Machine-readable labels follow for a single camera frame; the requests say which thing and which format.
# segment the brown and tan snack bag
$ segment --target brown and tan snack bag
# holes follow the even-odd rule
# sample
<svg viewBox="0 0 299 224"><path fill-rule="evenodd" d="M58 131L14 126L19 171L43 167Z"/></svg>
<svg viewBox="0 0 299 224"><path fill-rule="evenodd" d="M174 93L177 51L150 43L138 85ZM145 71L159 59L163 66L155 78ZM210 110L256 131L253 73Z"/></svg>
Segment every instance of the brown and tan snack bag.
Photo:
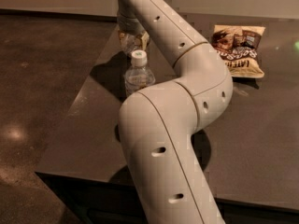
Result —
<svg viewBox="0 0 299 224"><path fill-rule="evenodd" d="M215 25L212 46L220 54L232 77L261 78L257 48L264 27Z"/></svg>

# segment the crumpled plastic wrapper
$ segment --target crumpled plastic wrapper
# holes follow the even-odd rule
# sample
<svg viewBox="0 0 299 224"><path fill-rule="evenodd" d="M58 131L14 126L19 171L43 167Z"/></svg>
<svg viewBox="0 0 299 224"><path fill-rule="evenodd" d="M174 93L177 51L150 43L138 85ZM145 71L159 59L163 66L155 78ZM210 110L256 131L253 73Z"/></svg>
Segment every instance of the crumpled plastic wrapper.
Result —
<svg viewBox="0 0 299 224"><path fill-rule="evenodd" d="M264 29L262 26L215 25L211 43L232 77L264 76L257 53Z"/></svg>

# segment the brown concrete floor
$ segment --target brown concrete floor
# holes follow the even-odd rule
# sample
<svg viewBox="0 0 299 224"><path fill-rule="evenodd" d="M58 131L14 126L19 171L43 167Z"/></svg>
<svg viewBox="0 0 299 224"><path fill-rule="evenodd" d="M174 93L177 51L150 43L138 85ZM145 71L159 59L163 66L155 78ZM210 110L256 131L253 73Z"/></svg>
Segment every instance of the brown concrete floor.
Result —
<svg viewBox="0 0 299 224"><path fill-rule="evenodd" d="M81 223L35 168L115 26L0 15L0 224Z"/></svg>

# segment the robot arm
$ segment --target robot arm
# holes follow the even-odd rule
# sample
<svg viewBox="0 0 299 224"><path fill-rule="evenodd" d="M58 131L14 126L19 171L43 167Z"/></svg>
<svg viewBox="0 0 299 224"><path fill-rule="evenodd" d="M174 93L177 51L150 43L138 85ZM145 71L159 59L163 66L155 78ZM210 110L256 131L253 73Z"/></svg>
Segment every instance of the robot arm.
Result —
<svg viewBox="0 0 299 224"><path fill-rule="evenodd" d="M119 0L119 6L120 28L131 34L145 28L178 74L132 94L120 110L122 148L147 220L223 224L191 136L229 104L230 73L208 42L165 1Z"/></svg>

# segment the gray tabletop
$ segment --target gray tabletop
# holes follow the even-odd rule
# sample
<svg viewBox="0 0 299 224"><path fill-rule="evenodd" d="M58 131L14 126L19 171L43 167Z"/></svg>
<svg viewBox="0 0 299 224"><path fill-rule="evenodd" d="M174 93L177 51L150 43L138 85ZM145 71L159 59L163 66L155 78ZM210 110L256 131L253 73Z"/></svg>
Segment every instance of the gray tabletop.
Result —
<svg viewBox="0 0 299 224"><path fill-rule="evenodd" d="M235 80L228 109L193 138L214 196L299 211L299 21L184 16L208 39L215 24L266 27L258 48L265 77ZM157 82L172 79L174 72L153 42L148 52ZM37 172L133 185L117 131L128 65L115 31Z"/></svg>

